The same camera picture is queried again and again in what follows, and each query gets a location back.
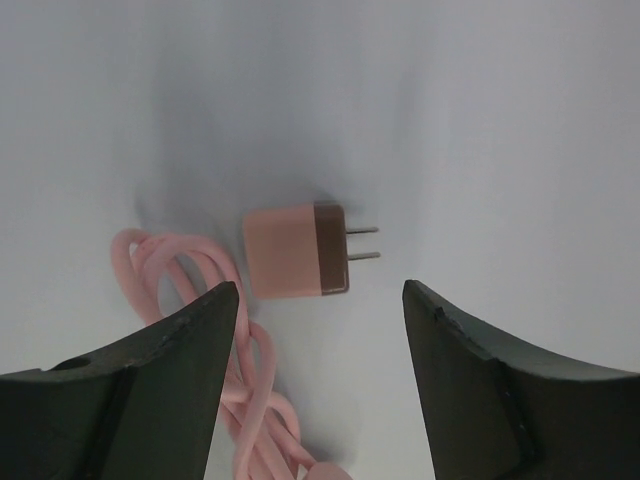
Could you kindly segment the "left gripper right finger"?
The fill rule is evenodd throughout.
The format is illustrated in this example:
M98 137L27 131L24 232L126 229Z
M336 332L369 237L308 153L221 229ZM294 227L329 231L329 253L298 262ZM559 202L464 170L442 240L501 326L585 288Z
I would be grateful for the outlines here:
M416 280L406 332L439 479L635 479L639 377L528 343Z

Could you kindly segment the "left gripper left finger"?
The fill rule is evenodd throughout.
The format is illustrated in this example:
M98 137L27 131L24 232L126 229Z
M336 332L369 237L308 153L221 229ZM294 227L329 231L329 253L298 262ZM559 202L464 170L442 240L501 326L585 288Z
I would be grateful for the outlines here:
M238 307L225 282L103 348L3 375L2 477L202 478Z

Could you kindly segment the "pink brown USB charger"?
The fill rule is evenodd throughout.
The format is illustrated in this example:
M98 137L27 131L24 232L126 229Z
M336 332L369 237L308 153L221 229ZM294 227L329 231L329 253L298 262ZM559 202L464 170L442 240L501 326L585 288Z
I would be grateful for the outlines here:
M242 231L251 290L261 300L344 294L349 263L380 256L348 252L350 236L379 229L348 228L337 203L253 210L244 216Z

